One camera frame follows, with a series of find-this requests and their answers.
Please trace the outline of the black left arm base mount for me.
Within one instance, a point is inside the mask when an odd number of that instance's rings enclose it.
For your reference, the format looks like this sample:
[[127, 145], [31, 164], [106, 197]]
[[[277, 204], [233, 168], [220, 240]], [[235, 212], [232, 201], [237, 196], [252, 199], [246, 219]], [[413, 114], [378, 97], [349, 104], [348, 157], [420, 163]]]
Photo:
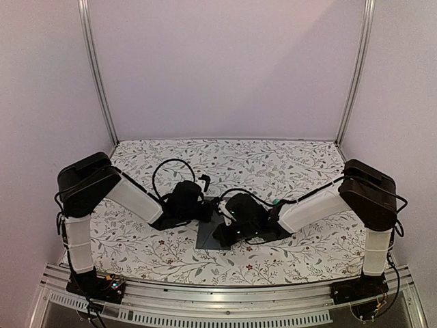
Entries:
[[125, 282], [123, 277], [115, 274], [98, 277], [93, 269], [80, 274], [71, 272], [66, 290], [91, 300], [121, 304], [126, 289]]

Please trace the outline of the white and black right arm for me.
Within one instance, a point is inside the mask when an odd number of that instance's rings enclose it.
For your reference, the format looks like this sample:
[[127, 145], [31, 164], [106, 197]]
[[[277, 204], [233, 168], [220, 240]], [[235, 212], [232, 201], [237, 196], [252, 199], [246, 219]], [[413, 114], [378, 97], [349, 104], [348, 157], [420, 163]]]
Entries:
[[296, 200], [279, 200], [263, 207], [254, 196], [241, 192], [219, 213], [226, 218], [213, 232], [221, 247], [247, 239], [272, 242], [287, 238], [321, 219], [351, 210], [366, 229], [363, 275], [353, 292], [367, 298], [380, 285], [392, 231], [397, 224], [395, 181], [356, 159], [344, 165], [342, 176]]

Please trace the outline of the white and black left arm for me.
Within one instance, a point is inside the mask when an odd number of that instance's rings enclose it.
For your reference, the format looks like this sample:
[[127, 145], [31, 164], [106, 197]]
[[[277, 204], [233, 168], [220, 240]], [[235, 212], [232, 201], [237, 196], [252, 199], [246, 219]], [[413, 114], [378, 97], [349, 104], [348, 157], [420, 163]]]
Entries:
[[156, 186], [156, 172], [152, 174], [152, 190], [148, 191], [103, 152], [85, 157], [58, 173], [54, 196], [59, 207], [57, 231], [79, 290], [94, 297], [102, 289], [92, 255], [91, 221], [104, 203], [130, 212], [158, 231], [211, 219], [212, 206], [206, 199], [211, 178], [205, 174], [196, 176], [193, 169], [189, 172], [191, 179], [178, 182], [165, 195]]

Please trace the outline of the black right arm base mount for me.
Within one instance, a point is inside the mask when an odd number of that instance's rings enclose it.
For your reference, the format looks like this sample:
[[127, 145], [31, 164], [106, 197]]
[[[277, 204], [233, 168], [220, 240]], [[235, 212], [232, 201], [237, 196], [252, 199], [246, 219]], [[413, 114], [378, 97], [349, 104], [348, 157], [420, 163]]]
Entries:
[[330, 297], [335, 305], [377, 297], [389, 291], [385, 274], [370, 276], [362, 273], [354, 279], [330, 285]]

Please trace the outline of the grey-blue envelope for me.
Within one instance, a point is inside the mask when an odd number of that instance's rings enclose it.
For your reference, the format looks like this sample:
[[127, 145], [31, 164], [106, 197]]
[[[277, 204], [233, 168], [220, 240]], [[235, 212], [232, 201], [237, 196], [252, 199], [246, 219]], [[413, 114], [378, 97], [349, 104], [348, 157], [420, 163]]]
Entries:
[[[205, 200], [212, 200], [214, 197], [205, 197]], [[203, 223], [196, 220], [198, 223], [197, 239], [195, 248], [201, 250], [210, 251], [224, 251], [226, 248], [222, 248], [218, 241], [216, 241], [212, 233], [215, 229], [224, 222], [224, 218], [219, 216], [213, 211], [212, 220], [210, 223]]]

